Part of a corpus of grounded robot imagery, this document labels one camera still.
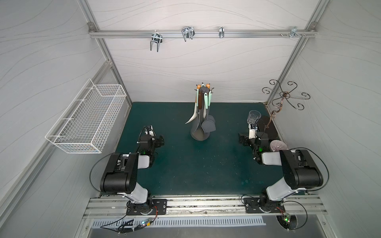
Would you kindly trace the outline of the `grey spatula mint handle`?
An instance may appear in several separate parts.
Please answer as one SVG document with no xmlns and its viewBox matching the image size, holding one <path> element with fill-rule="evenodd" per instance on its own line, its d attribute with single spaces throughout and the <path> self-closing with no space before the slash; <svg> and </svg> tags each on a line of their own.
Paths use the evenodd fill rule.
<svg viewBox="0 0 381 238">
<path fill-rule="evenodd" d="M 204 124 L 204 121 L 206 120 L 206 117 L 207 117 L 206 115 L 207 107 L 208 107 L 208 94 L 204 93 L 203 105 L 202 105 L 202 109 L 199 111 L 199 122 L 196 129 L 196 133 L 199 137 L 203 137 L 205 135 L 205 131 L 202 125 Z"/>
<path fill-rule="evenodd" d="M 206 120 L 204 121 L 205 122 L 204 130 L 206 133 L 213 132 L 216 130 L 215 120 L 212 118 L 212 116 L 209 115 L 210 105 L 211 105 L 211 96 L 212 96 L 212 91 L 209 91 L 207 117 L 206 117 Z"/>
</svg>

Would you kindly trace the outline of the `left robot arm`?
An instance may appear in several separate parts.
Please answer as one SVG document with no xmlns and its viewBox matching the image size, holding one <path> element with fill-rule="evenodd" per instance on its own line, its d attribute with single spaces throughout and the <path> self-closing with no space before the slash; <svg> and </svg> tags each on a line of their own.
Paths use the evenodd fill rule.
<svg viewBox="0 0 381 238">
<path fill-rule="evenodd" d="M 138 183 L 138 170 L 151 168 L 156 158 L 156 149 L 164 146 L 164 138 L 158 136 L 153 126 L 145 126 L 140 131 L 138 148 L 134 153 L 113 152 L 101 159 L 108 158 L 99 188 L 92 182 L 93 166 L 89 172 L 91 187 L 101 195 L 118 195 L 128 200 L 128 213 L 133 210 L 143 215 L 149 214 L 154 206 L 148 189 Z"/>
</svg>

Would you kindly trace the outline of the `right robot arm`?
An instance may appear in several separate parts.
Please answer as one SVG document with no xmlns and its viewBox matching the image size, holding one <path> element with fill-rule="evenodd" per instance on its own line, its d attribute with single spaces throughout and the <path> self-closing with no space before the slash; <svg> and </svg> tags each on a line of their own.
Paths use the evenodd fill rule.
<svg viewBox="0 0 381 238">
<path fill-rule="evenodd" d="M 315 191 L 326 186 L 328 178 L 323 177 L 312 154 L 304 148 L 292 148 L 268 134 L 249 125 L 248 134 L 238 134 L 239 143 L 252 149 L 254 160 L 264 166 L 280 166 L 283 177 L 266 187 L 260 194 L 258 207 L 269 213 L 287 197 L 301 191 Z"/>
</svg>

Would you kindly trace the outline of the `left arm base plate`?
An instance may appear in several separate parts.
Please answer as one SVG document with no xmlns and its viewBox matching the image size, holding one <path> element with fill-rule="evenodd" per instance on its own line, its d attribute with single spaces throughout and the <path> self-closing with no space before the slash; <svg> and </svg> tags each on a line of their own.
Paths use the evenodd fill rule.
<svg viewBox="0 0 381 238">
<path fill-rule="evenodd" d="M 134 204 L 128 202 L 126 214 L 128 216 L 133 215 L 165 215 L 167 212 L 167 202 L 166 199 L 152 199 L 148 200 L 143 204 Z"/>
</svg>

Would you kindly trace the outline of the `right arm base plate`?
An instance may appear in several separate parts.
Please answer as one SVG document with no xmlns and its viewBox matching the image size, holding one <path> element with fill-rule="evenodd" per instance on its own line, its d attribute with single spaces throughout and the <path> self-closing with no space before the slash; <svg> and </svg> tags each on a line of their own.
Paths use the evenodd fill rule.
<svg viewBox="0 0 381 238">
<path fill-rule="evenodd" d="M 245 212 L 249 214 L 282 213 L 285 208 L 280 202 L 275 202 L 259 197 L 244 197 L 241 199 Z"/>
</svg>

